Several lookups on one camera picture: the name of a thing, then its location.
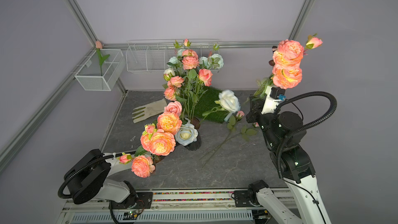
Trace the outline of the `magenta rose stem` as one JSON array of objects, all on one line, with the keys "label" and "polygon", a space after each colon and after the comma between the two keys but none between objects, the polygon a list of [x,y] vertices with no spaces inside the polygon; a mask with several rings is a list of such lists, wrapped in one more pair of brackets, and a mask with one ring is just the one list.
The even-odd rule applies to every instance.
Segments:
[{"label": "magenta rose stem", "polygon": [[205,154],[201,159],[206,158],[203,166],[208,164],[210,160],[215,156],[217,151],[224,145],[226,144],[229,140],[234,138],[236,135],[234,134],[236,132],[236,125],[238,122],[240,122],[243,117],[245,116],[243,111],[238,111],[235,115],[231,115],[231,117],[227,121],[227,129],[228,129],[228,134],[227,137],[222,141],[220,144],[218,144],[216,147],[214,147],[211,151],[209,151],[207,154]]}]

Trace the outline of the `white rose stem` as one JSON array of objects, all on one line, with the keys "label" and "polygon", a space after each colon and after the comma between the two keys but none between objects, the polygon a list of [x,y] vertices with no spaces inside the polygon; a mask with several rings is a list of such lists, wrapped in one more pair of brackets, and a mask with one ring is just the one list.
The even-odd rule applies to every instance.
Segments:
[{"label": "white rose stem", "polygon": [[[217,111],[227,111],[229,114],[224,119],[225,123],[227,124],[227,121],[231,115],[235,115],[238,111],[241,111],[239,100],[235,93],[231,90],[224,90],[219,93],[219,100],[217,100],[216,103],[219,104],[220,107],[214,107],[212,110],[203,113],[203,118],[200,123],[202,123],[210,113],[215,113]],[[249,142],[250,137],[256,134],[257,130],[255,127],[244,125],[236,136],[240,135],[245,141]]]}]

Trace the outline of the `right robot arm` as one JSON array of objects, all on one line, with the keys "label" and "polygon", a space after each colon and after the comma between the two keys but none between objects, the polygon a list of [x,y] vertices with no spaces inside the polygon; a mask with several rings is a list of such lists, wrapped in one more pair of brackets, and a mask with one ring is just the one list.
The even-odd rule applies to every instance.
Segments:
[{"label": "right robot arm", "polygon": [[[329,109],[312,122],[304,124],[298,114],[280,111],[287,104],[312,96],[325,97],[330,103]],[[329,224],[331,221],[319,193],[314,166],[300,141],[308,129],[333,115],[337,108],[336,98],[330,93],[315,91],[288,100],[282,94],[271,95],[266,100],[251,97],[251,100],[247,122],[259,125],[278,177],[292,193],[299,215],[292,213],[263,180],[251,183],[247,190],[234,191],[231,197],[236,207],[262,208],[279,224]]]}]

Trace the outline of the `pale blue rose spray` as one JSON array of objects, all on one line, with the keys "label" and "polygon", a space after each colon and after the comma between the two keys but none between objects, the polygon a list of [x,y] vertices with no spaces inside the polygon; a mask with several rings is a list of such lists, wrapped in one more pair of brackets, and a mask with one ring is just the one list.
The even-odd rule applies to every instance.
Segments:
[{"label": "pale blue rose spray", "polygon": [[166,63],[167,69],[163,73],[163,78],[169,81],[172,77],[185,77],[191,70],[197,73],[201,69],[219,71],[224,66],[223,57],[217,53],[209,53],[208,57],[200,57],[193,49],[178,49],[176,54]]}]

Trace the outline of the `beige garden glove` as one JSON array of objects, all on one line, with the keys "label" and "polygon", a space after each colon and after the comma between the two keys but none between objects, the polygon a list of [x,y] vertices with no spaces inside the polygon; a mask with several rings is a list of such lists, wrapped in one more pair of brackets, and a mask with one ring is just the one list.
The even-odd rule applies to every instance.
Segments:
[{"label": "beige garden glove", "polygon": [[161,114],[164,112],[164,109],[167,106],[167,102],[165,99],[155,101],[143,106],[139,106],[133,109],[132,119],[134,123],[141,122],[146,120],[152,116]]}]

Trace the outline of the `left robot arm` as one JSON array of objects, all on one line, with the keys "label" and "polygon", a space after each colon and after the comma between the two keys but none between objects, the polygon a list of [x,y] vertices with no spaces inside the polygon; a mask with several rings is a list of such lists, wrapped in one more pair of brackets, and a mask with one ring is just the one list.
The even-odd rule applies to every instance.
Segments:
[{"label": "left robot arm", "polygon": [[109,177],[130,169],[120,162],[121,152],[103,153],[99,149],[89,151],[65,175],[58,190],[61,199],[72,199],[76,205],[91,200],[104,200],[113,209],[150,209],[153,192],[138,192],[127,181],[115,181]]}]

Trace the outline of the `large peach peony spray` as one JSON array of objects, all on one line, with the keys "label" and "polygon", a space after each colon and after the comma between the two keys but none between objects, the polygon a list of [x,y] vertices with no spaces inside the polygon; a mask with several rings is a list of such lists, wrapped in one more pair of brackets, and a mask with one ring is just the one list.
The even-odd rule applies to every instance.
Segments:
[{"label": "large peach peony spray", "polygon": [[175,135],[182,126],[179,115],[164,112],[157,123],[145,125],[141,135],[141,146],[134,154],[122,153],[119,163],[130,165],[131,171],[138,177],[147,178],[155,171],[156,160],[168,156],[175,150]]}]

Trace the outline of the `white blue rose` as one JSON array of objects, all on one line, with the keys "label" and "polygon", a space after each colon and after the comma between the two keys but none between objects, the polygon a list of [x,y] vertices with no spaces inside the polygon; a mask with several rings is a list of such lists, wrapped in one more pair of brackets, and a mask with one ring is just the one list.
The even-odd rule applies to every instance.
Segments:
[{"label": "white blue rose", "polygon": [[195,126],[191,123],[187,123],[180,127],[175,135],[175,140],[180,145],[187,146],[196,142],[198,140],[198,135],[199,133]]}]

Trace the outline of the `dark glass vase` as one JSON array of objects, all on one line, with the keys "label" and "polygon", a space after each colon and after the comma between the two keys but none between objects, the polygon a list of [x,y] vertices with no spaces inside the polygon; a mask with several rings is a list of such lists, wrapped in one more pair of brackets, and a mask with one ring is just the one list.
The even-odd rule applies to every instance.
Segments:
[{"label": "dark glass vase", "polygon": [[195,150],[198,150],[201,147],[201,145],[202,145],[202,138],[201,138],[201,136],[199,134],[199,128],[200,128],[201,124],[200,124],[200,120],[198,118],[196,118],[196,117],[193,117],[191,119],[190,123],[194,125],[195,129],[198,132],[198,136],[197,136],[197,140],[196,141],[188,144],[187,146],[185,146],[185,148],[187,150],[189,150],[189,151],[195,151]]}]

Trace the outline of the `small peach rose spray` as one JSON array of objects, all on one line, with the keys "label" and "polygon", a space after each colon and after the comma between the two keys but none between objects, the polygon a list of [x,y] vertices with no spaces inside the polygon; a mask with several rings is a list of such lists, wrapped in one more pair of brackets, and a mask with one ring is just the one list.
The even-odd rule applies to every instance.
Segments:
[{"label": "small peach rose spray", "polygon": [[191,42],[185,39],[174,42],[176,55],[167,63],[168,69],[163,73],[166,81],[164,97],[172,102],[182,104],[182,112],[188,119],[194,117],[200,99],[211,86],[212,71],[205,65],[196,51],[191,49]]}]

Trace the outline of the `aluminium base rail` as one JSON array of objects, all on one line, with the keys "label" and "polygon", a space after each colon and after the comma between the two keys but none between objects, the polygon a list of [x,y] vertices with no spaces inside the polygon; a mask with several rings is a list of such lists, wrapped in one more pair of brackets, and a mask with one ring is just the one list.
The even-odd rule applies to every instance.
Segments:
[{"label": "aluminium base rail", "polygon": [[135,207],[105,200],[75,205],[68,200],[58,224],[329,224],[318,190],[263,188],[255,192],[256,203],[247,189],[153,190],[138,192],[142,201]]}]

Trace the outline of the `pink rose stem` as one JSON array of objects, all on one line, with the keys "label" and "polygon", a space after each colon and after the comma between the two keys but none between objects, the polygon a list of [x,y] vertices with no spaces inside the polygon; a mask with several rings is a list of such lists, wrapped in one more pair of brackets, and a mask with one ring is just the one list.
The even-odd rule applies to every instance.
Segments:
[{"label": "pink rose stem", "polygon": [[164,108],[164,112],[170,112],[170,113],[175,113],[177,116],[181,116],[182,113],[182,104],[178,101],[170,102],[168,105]]}]

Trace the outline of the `green artificial grass mat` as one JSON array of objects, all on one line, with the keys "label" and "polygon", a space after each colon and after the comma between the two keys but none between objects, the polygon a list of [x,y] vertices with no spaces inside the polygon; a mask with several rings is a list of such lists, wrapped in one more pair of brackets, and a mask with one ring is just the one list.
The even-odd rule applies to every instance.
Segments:
[{"label": "green artificial grass mat", "polygon": [[[216,101],[219,100],[219,93],[221,93],[222,90],[206,86],[204,87],[204,90],[206,90],[206,92],[199,99],[194,110],[194,116],[197,118],[203,118],[203,113],[212,110],[214,107],[220,107]],[[205,120],[223,123],[228,114],[229,112],[227,111],[217,111],[215,113],[210,113]]]}]

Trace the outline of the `white mesh wall basket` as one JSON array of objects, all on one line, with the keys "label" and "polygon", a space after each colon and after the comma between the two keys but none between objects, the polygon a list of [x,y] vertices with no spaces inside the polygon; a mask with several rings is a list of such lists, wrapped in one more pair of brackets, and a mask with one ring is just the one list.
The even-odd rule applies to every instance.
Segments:
[{"label": "white mesh wall basket", "polygon": [[103,76],[96,50],[75,74],[75,79],[86,91],[111,91],[126,66],[126,59],[120,49],[102,49],[101,53],[110,55],[102,66]]}]

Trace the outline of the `peach peony bunch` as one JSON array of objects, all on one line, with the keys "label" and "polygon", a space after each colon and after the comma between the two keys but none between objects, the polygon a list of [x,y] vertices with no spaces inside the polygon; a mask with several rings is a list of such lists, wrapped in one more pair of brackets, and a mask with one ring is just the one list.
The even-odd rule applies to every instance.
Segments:
[{"label": "peach peony bunch", "polygon": [[304,45],[295,40],[280,41],[277,46],[273,47],[272,73],[269,77],[258,81],[259,88],[254,93],[254,99],[265,98],[266,89],[269,86],[281,89],[296,87],[303,78],[300,65],[306,52],[321,47],[322,44],[323,41],[317,34],[309,35]]}]

